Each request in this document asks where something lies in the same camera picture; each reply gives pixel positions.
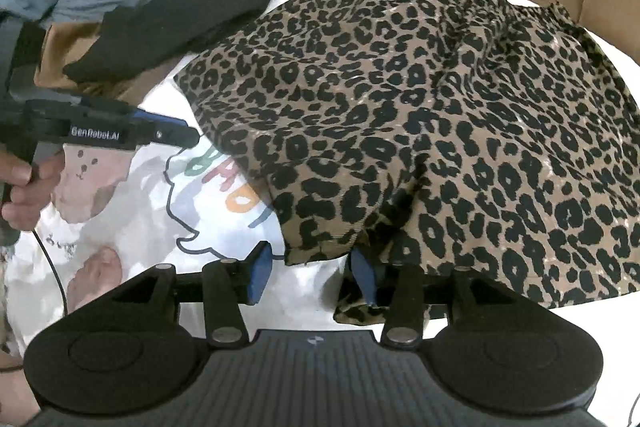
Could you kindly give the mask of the person left hand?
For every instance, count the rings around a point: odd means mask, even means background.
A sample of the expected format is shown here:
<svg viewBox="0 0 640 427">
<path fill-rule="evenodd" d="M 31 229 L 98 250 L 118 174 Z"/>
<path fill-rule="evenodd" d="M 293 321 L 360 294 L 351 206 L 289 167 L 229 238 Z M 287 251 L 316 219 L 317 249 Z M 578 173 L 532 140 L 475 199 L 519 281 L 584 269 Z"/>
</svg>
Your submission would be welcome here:
<svg viewBox="0 0 640 427">
<path fill-rule="evenodd" d="M 61 181 L 65 156 L 58 152 L 32 167 L 1 149 L 1 181 L 11 187 L 10 198 L 1 206 L 1 216 L 17 231 L 32 231 L 43 208 L 49 205 Z"/>
</svg>

